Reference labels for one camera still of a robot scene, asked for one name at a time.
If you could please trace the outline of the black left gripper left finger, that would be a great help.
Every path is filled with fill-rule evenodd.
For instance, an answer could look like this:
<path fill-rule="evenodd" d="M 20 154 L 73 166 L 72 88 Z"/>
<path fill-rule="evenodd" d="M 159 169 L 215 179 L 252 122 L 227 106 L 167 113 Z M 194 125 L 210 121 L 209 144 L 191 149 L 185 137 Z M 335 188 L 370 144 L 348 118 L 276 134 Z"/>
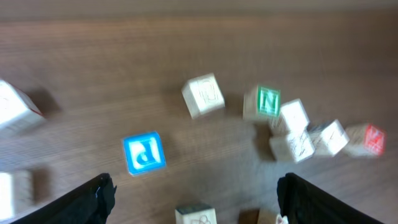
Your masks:
<path fill-rule="evenodd" d="M 110 174 L 102 173 L 12 224 L 105 224 L 116 189 Z"/>

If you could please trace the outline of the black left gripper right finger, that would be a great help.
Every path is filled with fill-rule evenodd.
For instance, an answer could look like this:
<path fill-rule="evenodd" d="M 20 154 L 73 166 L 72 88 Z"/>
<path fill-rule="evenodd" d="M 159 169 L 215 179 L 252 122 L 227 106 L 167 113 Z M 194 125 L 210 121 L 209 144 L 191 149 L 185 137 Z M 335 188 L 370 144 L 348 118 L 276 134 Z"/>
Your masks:
<path fill-rule="evenodd" d="M 382 224 L 294 173 L 278 180 L 277 198 L 280 213 L 289 223 Z"/>

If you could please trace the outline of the green Z block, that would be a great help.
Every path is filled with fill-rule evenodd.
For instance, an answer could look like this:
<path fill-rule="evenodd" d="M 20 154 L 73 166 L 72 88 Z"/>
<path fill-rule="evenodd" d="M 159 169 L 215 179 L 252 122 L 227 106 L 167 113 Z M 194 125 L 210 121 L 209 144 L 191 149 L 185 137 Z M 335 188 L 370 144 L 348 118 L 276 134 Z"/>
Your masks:
<path fill-rule="evenodd" d="M 315 148 L 306 130 L 271 137 L 269 144 L 277 161 L 299 163 L 312 157 L 315 153 Z"/>

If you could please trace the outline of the red block with drawing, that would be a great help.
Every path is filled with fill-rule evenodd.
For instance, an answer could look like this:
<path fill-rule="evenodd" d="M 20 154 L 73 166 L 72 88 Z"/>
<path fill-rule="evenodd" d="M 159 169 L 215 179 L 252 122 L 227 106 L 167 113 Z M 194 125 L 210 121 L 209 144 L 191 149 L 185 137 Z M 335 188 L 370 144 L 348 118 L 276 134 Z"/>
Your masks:
<path fill-rule="evenodd" d="M 177 207 L 175 219 L 176 224 L 217 224 L 215 208 L 205 203 Z"/>

